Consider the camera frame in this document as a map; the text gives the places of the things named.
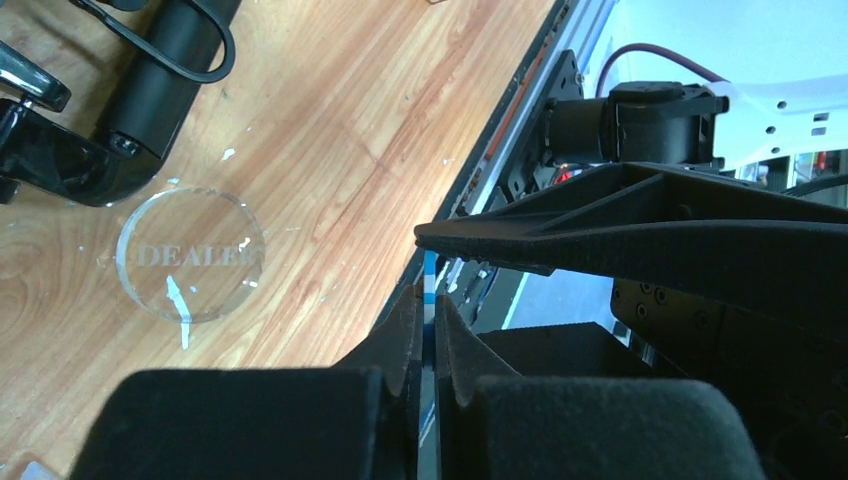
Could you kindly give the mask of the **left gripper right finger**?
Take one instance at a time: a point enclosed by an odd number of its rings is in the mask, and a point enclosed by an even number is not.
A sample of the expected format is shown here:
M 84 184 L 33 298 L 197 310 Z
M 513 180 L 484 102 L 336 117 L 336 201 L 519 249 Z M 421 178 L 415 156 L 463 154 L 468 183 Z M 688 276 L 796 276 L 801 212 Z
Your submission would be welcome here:
M 694 380 L 524 376 L 437 299 L 443 479 L 761 479 L 734 406 Z

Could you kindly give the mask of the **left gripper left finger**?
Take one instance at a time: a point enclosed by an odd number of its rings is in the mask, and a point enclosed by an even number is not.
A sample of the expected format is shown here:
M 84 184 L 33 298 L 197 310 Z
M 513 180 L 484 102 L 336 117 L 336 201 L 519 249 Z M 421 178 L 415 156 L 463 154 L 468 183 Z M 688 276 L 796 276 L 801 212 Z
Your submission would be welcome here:
M 334 365 L 145 370 L 102 407 L 74 479 L 413 479 L 421 300 L 413 287 Z

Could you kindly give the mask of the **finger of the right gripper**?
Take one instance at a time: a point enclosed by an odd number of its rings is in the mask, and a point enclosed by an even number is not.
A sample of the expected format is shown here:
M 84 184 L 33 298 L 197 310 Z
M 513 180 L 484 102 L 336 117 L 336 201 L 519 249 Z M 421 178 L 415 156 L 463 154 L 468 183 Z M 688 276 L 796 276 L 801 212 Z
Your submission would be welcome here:
M 414 235 L 449 257 L 647 283 L 847 338 L 846 210 L 726 177 L 605 165 Z

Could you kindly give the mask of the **blue white ten chip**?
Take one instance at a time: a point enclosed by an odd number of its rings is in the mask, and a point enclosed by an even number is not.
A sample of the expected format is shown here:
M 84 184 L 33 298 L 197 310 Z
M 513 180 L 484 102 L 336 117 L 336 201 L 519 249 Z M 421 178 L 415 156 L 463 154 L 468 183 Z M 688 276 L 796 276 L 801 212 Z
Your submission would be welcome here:
M 422 360 L 424 366 L 432 370 L 435 359 L 435 314 L 436 314 L 436 264 L 437 254 L 426 250 L 423 263 L 423 344 Z

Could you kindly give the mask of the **black poker set case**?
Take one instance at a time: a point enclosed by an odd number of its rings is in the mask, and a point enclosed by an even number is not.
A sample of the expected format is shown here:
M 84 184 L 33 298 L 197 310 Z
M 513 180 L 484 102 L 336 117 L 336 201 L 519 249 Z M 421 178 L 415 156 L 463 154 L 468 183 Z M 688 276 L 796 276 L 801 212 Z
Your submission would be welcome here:
M 237 1 L 161 1 L 143 33 L 110 14 L 135 12 L 143 1 L 77 1 L 125 41 L 125 67 L 110 80 L 88 81 L 93 103 L 77 133 L 50 118 L 72 98 L 57 76 L 7 42 L 1 45 L 1 201 L 27 185 L 76 204 L 103 207 L 125 200 L 163 168 L 204 84 L 232 71 L 231 23 Z

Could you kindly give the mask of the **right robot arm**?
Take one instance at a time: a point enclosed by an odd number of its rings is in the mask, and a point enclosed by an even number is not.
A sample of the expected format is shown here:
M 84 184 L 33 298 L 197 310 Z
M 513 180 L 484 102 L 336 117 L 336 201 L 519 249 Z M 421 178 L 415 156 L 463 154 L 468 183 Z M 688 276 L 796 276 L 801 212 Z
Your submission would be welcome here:
M 706 173 L 847 145 L 847 79 L 631 82 L 544 120 L 589 171 L 501 209 L 415 228 L 418 246 L 540 274 L 697 295 L 845 342 L 847 211 Z

